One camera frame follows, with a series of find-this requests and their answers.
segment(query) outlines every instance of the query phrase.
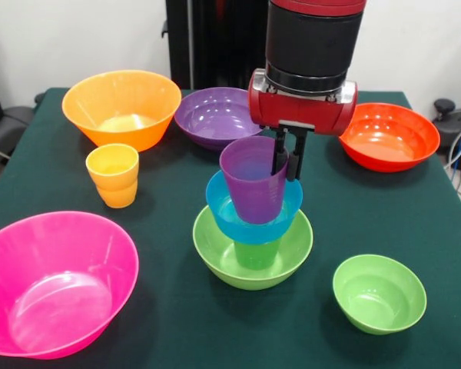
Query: green bowl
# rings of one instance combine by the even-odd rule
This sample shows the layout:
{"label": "green bowl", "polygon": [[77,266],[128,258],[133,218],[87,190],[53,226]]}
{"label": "green bowl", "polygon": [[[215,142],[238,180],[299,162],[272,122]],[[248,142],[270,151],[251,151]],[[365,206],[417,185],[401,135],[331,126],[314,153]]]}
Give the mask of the green bowl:
{"label": "green bowl", "polygon": [[217,277],[236,288],[254,291],[285,281],[304,263],[313,248],[313,229],[306,215],[298,211],[281,238],[274,262],[258,270],[237,261],[234,242],[221,232],[208,206],[194,221],[193,241],[198,254]]}
{"label": "green bowl", "polygon": [[403,264],[380,255],[345,260],[333,276],[333,291],[350,322],[370,334],[412,327],[427,306],[420,279]]}

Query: purple bowl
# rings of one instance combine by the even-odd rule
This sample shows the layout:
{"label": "purple bowl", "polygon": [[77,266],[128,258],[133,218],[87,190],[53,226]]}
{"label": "purple bowl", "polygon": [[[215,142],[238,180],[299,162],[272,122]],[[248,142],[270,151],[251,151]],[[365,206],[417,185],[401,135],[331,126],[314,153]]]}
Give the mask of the purple bowl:
{"label": "purple bowl", "polygon": [[239,88],[196,91],[182,100],[174,118],[192,141],[213,151],[262,131],[251,120],[247,91]]}

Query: green tablecloth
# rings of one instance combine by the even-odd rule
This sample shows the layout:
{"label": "green tablecloth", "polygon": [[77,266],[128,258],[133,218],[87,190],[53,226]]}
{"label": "green tablecloth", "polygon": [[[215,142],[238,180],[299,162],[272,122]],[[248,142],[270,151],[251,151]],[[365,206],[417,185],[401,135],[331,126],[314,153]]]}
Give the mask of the green tablecloth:
{"label": "green tablecloth", "polygon": [[[302,209],[313,252],[277,287],[240,291],[209,272],[191,238],[218,155],[171,124],[140,156],[136,202],[107,208],[85,170],[94,145],[61,113],[65,91],[48,91],[0,179],[0,228],[46,211],[102,214],[133,237],[140,275],[87,349],[57,361],[0,357],[0,368],[461,368],[461,204],[436,157],[379,174],[353,163],[337,139],[309,135]],[[400,92],[360,100],[408,105]],[[375,337],[350,325],[331,281],[341,261],[360,253],[384,254],[418,274],[428,307],[417,326]]]}

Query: yellow cup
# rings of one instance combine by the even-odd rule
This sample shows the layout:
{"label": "yellow cup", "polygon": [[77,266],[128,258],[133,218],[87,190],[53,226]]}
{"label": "yellow cup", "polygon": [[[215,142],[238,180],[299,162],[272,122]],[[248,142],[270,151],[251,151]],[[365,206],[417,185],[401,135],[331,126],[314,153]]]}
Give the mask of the yellow cup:
{"label": "yellow cup", "polygon": [[138,186],[138,152],[125,144],[96,148],[85,159],[85,166],[101,198],[110,208],[132,204]]}

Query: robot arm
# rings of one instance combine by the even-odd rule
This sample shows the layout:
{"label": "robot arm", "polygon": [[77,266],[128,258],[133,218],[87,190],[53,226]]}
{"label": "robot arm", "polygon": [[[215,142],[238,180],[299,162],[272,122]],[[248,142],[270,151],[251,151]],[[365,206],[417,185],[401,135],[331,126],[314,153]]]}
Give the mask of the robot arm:
{"label": "robot arm", "polygon": [[270,0],[266,69],[249,85],[254,123],[277,133],[273,173],[286,159],[286,133],[296,136],[287,179],[300,178],[308,131],[341,135],[357,103],[346,81],[366,0]]}

